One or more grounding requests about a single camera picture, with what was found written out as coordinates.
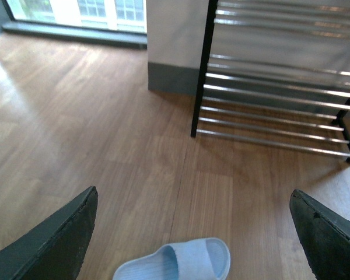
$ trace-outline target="slipper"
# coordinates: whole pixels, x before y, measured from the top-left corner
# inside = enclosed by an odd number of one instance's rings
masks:
[[[225,280],[229,267],[230,253],[221,239],[195,239],[126,262],[113,280]]]

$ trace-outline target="floor plank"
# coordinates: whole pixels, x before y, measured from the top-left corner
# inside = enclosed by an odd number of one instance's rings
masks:
[[[0,249],[91,185],[96,227],[79,280],[168,242],[216,236],[228,279],[315,279],[289,198],[302,189],[350,220],[338,159],[190,138],[194,98],[150,92],[147,53],[0,37]]]

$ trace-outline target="gray baseboard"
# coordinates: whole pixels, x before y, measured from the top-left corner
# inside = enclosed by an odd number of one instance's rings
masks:
[[[146,49],[146,34],[96,30],[71,26],[56,26],[29,22],[6,22],[2,28],[6,32],[50,37],[60,40],[80,41],[83,43],[106,44],[118,47]]]
[[[195,95],[198,69],[148,63],[148,88],[161,92]]]

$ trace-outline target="white wall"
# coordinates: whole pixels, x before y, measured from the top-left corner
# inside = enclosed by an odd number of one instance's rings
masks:
[[[148,60],[199,68],[208,0],[146,0]]]
[[[208,0],[146,0],[149,62],[198,68]],[[298,4],[350,7],[350,0],[287,0]],[[216,26],[213,52],[240,58],[350,70],[350,41]]]

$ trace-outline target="black rack frame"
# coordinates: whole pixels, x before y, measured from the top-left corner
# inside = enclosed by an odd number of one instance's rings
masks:
[[[200,111],[201,110],[207,110],[205,109],[206,107],[202,106],[202,101],[204,99],[213,99],[213,98],[205,98],[204,97],[204,90],[205,88],[207,89],[212,89],[212,86],[206,85],[206,79],[207,76],[210,75],[208,74],[208,67],[210,67],[209,65],[209,59],[211,57],[215,57],[215,55],[211,54],[211,50],[212,50],[212,41],[213,41],[213,35],[214,35],[214,27],[215,24],[226,24],[226,25],[240,25],[240,22],[235,23],[233,20],[220,20],[217,18],[217,15],[224,15],[224,14],[228,14],[229,12],[225,12],[225,11],[218,11],[218,7],[221,6],[232,6],[235,5],[233,1],[231,0],[226,0],[227,2],[222,2],[222,3],[218,3],[220,1],[218,0],[209,0],[209,4],[208,4],[208,13],[207,13],[207,17],[206,17],[206,26],[205,26],[205,34],[204,34],[204,43],[203,43],[203,48],[202,48],[202,55],[201,55],[201,62],[200,62],[200,68],[199,68],[199,76],[198,76],[198,84],[197,84],[197,93],[196,93],[196,98],[195,98],[195,104],[194,104],[194,114],[193,114],[193,119],[192,119],[192,129],[191,129],[191,136],[192,137],[196,137],[197,132],[201,132],[203,134],[209,134],[209,135],[214,135],[214,136],[224,136],[222,133],[219,132],[212,132],[212,131],[203,131],[203,130],[198,130],[198,122],[201,121],[209,121],[209,122],[216,122],[219,124],[226,124],[226,125],[236,125],[236,124],[229,124],[228,122],[225,121],[216,121],[216,120],[207,120],[205,118],[200,118]],[[264,4],[264,5],[268,5],[268,6],[272,6],[272,10],[275,10],[275,6],[277,7],[278,5],[282,5],[281,2],[275,2],[275,1],[265,1],[265,0],[254,0],[254,1],[247,1],[247,0],[235,0],[235,2],[237,2],[236,5],[239,5],[239,7],[243,7],[244,4],[246,5],[259,5],[259,4]],[[294,13],[297,13],[297,11],[295,10],[295,8],[303,8],[303,9],[309,9],[309,11],[311,9],[313,9],[315,7],[314,10],[311,10],[310,13],[315,13],[317,16],[324,16],[323,15],[323,10],[324,7],[322,7],[320,9],[320,7],[316,7],[313,5],[302,5],[302,4],[284,4],[288,5],[288,6],[292,6],[292,8],[294,8],[293,11],[295,11]],[[349,8],[342,8],[342,7],[337,7],[338,9],[336,10],[331,10],[331,7],[329,7],[329,9],[325,10],[325,13],[327,12],[333,12],[331,14],[332,17],[338,18],[342,16],[342,12],[348,12],[349,16],[350,16],[350,9]],[[329,25],[331,24],[330,22],[327,21],[327,18],[324,20],[325,23],[328,23]],[[243,27],[253,27],[253,28],[263,28],[266,29],[266,26],[259,26],[259,24],[252,24],[251,26],[249,26],[248,23],[241,23],[241,25],[243,25]],[[295,32],[295,33],[307,33],[309,35],[312,36],[327,36],[327,37],[333,37],[336,39],[350,39],[350,33],[348,32],[344,32],[345,26],[341,26],[339,24],[339,27],[341,31],[335,29],[335,30],[329,30],[329,26],[325,26],[326,27],[326,31],[327,32],[322,32],[322,30],[318,31],[318,30],[298,30],[298,29],[293,29],[293,30],[289,30],[288,28],[284,28],[285,32]],[[335,71],[329,71],[329,70],[321,70],[321,69],[313,69],[313,71],[324,71],[324,73],[332,73],[332,74],[337,74],[338,72]],[[225,91],[232,91],[232,92],[236,92],[236,93],[241,93],[243,92],[244,94],[246,93],[246,91],[243,90],[234,90],[234,89],[229,89],[229,88],[218,88],[217,90],[225,90]],[[255,94],[255,95],[259,95],[261,93],[247,93],[247,94]],[[348,96],[347,93],[342,93],[340,96]],[[337,113],[337,115],[335,117],[332,117],[332,122],[331,125],[336,125],[340,128],[340,131],[342,131],[343,137],[345,139],[344,143],[347,144],[347,147],[350,151],[350,132],[347,128],[347,125],[344,122],[344,117],[346,116],[346,114],[348,113],[348,111],[350,110],[350,98],[347,99],[347,101],[345,102],[344,105],[339,105],[337,106],[336,104],[331,104],[331,103],[327,103],[327,104],[322,104],[322,105],[329,105],[330,107],[336,107],[336,108],[340,108],[341,110]],[[305,148],[305,147],[300,147],[300,146],[295,146],[295,145],[290,145],[290,144],[281,144],[281,145],[277,145],[276,143],[273,143],[271,141],[259,141],[257,139],[254,138],[246,138],[243,136],[233,136],[233,135],[229,135],[229,138],[234,138],[236,140],[241,140],[241,141],[247,141],[247,142],[256,142],[259,144],[264,144],[264,145],[273,145],[273,146],[281,146],[283,148],[294,148],[294,149],[299,149],[299,150],[304,150],[304,151],[313,151],[311,148]],[[331,154],[331,155],[335,155],[335,156],[342,156],[344,158],[346,158],[346,162],[350,163],[350,154],[348,153],[338,153],[338,152],[332,152],[327,150],[325,153],[327,154]]]

